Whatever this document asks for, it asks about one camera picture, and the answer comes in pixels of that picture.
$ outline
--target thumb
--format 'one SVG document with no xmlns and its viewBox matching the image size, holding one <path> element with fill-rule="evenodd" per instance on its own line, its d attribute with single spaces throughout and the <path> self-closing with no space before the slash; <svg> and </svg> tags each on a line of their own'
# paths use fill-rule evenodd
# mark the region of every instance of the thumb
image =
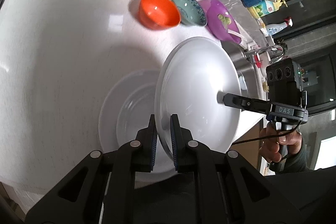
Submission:
<svg viewBox="0 0 336 224">
<path fill-rule="evenodd" d="M 278 143 L 282 145 L 294 145 L 301 142 L 301 134 L 294 131 L 291 134 L 278 138 Z"/>
</svg>

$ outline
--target orange bowl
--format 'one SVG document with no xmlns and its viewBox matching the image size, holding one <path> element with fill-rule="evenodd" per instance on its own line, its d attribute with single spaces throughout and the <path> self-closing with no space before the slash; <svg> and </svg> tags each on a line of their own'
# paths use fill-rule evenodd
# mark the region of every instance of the orange bowl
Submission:
<svg viewBox="0 0 336 224">
<path fill-rule="evenodd" d="M 147 28 L 163 30 L 181 22 L 181 15 L 171 0 L 141 0 L 139 20 Z"/>
</svg>

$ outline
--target purple bowl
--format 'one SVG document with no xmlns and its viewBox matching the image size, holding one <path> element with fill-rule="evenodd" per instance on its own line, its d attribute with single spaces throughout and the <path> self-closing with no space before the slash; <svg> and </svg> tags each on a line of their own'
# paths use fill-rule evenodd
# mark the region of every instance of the purple bowl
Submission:
<svg viewBox="0 0 336 224">
<path fill-rule="evenodd" d="M 219 0 L 201 0 L 199 1 L 199 3 L 201 4 L 203 10 L 206 12 L 208 19 L 207 26 L 209 27 L 214 36 L 217 37 L 219 40 L 233 41 L 237 44 L 240 44 L 242 39 L 235 35 L 229 34 L 225 30 L 221 20 L 218 18 L 220 14 L 225 17 L 231 18 L 231 24 L 228 25 L 228 28 L 230 30 L 240 33 L 234 18 L 229 13 L 225 5 Z"/>
</svg>

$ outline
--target white plate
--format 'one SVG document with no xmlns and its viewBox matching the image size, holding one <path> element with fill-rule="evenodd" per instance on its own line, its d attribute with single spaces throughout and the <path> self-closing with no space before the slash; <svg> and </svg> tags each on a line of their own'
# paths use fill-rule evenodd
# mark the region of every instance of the white plate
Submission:
<svg viewBox="0 0 336 224">
<path fill-rule="evenodd" d="M 146 128 L 154 113 L 155 86 L 158 70 L 133 72 L 117 82 L 101 107 L 98 132 L 103 152 L 117 150 L 134 140 L 138 130 Z M 151 173 L 136 173 L 136 181 L 154 183 L 175 174 L 174 163 L 164 152 L 160 141 Z"/>
<path fill-rule="evenodd" d="M 175 47 L 161 69 L 155 93 L 156 128 L 171 158 L 172 114 L 211 150 L 229 149 L 240 109 L 225 106 L 224 93 L 241 91 L 236 69 L 222 47 L 205 37 L 192 37 Z"/>
</svg>

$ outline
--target green bowl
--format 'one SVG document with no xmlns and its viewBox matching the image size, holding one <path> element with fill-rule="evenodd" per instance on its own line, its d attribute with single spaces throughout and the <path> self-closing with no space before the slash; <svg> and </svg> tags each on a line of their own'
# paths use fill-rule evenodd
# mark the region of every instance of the green bowl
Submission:
<svg viewBox="0 0 336 224">
<path fill-rule="evenodd" d="M 185 25 L 207 25 L 207 16 L 196 0 L 172 0 L 181 14 L 181 21 Z"/>
</svg>

